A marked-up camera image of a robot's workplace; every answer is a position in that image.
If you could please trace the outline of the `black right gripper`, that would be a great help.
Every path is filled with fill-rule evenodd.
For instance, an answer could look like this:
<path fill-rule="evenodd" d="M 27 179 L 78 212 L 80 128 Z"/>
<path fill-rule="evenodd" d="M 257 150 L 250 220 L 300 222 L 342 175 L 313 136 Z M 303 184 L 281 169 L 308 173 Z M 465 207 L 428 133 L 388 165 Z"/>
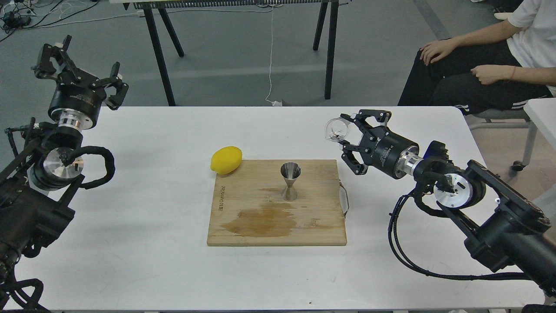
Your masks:
<path fill-rule="evenodd" d="M 391 115 L 391 111 L 370 109 L 360 109 L 358 113 L 352 115 L 345 113 L 340 115 L 342 119 L 354 123 L 363 137 L 369 139 L 368 147 L 340 144 L 341 158 L 356 176 L 365 175 L 369 166 L 372 166 L 391 178 L 399 180 L 406 175 L 403 171 L 405 164 L 403 158 L 407 153 L 419 154 L 420 147 L 417 143 L 389 131 L 387 122 Z M 369 117 L 375 118 L 380 125 L 372 127 L 367 122 Z M 358 162 L 354 152 L 367 155 L 367 164 Z"/>

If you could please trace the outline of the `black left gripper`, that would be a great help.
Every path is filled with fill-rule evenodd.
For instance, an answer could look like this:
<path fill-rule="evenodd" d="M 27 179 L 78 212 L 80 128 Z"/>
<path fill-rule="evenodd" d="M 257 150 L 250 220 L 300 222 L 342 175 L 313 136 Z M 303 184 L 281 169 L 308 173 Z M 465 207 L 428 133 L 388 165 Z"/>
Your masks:
<path fill-rule="evenodd" d="M 119 109 L 129 85 L 119 75 L 120 63 L 115 62 L 109 77 L 96 79 L 91 83 L 92 90 L 79 87 L 78 85 L 85 84 L 85 75 L 68 56 L 71 39 L 68 34 L 61 46 L 44 44 L 36 65 L 31 69 L 36 78 L 54 80 L 57 83 L 48 108 L 50 119 L 59 122 L 67 115 L 74 115 L 78 117 L 79 127 L 86 130 L 96 126 L 103 102 L 111 110 Z M 107 88 L 114 88 L 116 92 L 107 96 Z"/>

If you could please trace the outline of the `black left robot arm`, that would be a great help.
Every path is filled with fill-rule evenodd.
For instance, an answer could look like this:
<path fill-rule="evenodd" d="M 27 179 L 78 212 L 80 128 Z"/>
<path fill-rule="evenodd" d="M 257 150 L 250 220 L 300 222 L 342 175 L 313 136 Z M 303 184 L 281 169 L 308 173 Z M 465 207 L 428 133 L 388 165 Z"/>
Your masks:
<path fill-rule="evenodd" d="M 129 89 L 115 62 L 109 77 L 100 79 L 79 69 L 68 56 L 71 36 L 62 44 L 44 44 L 34 75 L 52 79 L 56 89 L 48 115 L 5 130 L 14 160 L 1 172 L 0 275 L 1 307 L 14 300 L 20 313 L 46 313 L 39 301 L 39 279 L 17 280 L 15 266 L 34 258 L 56 241 L 73 220 L 69 207 L 81 189 L 109 182 L 115 174 L 111 151 L 83 146 L 82 131 L 97 125 L 101 105 L 118 109 Z"/>

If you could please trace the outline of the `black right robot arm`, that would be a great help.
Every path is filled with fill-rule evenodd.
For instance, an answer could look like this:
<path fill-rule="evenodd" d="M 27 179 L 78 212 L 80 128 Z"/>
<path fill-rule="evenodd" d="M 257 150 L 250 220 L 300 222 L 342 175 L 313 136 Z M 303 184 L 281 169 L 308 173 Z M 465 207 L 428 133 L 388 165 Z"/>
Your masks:
<path fill-rule="evenodd" d="M 444 143 L 431 141 L 420 153 L 415 141 L 387 125 L 391 112 L 360 109 L 326 125 L 327 140 L 340 145 L 341 158 L 357 176 L 377 169 L 394 180 L 413 178 L 415 186 L 399 197 L 388 224 L 388 241 L 407 268 L 447 280 L 529 280 L 555 296 L 555 242 L 546 235 L 544 212 L 485 166 L 469 160 L 463 169 L 447 154 Z M 398 219 L 408 200 L 429 216 L 451 220 L 465 236 L 471 258 L 489 275 L 441 275 L 411 261 L 398 238 Z"/>

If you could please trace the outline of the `person right hand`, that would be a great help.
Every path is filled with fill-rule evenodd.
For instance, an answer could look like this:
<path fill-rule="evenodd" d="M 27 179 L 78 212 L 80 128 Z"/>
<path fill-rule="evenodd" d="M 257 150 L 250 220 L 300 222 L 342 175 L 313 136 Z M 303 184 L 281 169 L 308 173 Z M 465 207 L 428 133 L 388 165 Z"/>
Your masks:
<path fill-rule="evenodd" d="M 455 38 L 429 42 L 420 49 L 419 60 L 423 61 L 426 66 L 431 65 L 447 57 L 457 46 L 458 43 Z"/>

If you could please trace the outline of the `person left hand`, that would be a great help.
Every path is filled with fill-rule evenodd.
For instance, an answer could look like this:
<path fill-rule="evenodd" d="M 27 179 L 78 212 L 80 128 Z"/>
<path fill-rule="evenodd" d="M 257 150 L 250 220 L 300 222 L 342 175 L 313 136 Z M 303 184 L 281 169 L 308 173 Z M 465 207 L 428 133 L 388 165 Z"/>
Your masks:
<path fill-rule="evenodd" d="M 509 65 L 479 65 L 470 72 L 483 85 L 490 85 L 501 80 L 510 80 L 516 71 L 516 66 Z"/>

